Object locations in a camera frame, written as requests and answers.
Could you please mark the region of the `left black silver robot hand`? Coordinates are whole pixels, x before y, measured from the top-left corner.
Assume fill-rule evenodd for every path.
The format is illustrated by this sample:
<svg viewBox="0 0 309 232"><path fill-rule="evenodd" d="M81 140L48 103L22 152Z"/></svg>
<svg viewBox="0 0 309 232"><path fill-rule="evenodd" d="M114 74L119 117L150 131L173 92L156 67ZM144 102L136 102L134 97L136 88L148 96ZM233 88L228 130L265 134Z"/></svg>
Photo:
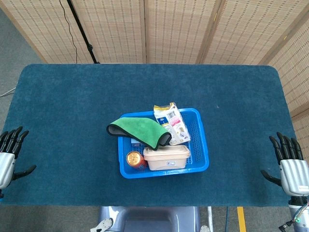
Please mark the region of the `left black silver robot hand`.
<svg viewBox="0 0 309 232"><path fill-rule="evenodd" d="M25 177L31 174L36 165L32 165L27 170L15 172L15 163L18 159L22 143L29 131L22 131L23 127L11 131L5 131L0 135L0 193L7 188L12 181Z"/></svg>

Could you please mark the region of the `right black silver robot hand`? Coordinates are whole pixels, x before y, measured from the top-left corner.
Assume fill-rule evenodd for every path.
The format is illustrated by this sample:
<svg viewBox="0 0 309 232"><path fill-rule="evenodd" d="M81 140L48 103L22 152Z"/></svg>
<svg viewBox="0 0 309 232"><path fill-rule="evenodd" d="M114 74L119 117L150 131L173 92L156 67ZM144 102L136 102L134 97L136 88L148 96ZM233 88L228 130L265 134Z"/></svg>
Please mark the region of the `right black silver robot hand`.
<svg viewBox="0 0 309 232"><path fill-rule="evenodd" d="M291 197L307 197L309 195L309 166L304 160L299 142L277 132L278 139L270 136L274 147L280 178L269 175L261 170L263 177L269 182L282 187Z"/></svg>

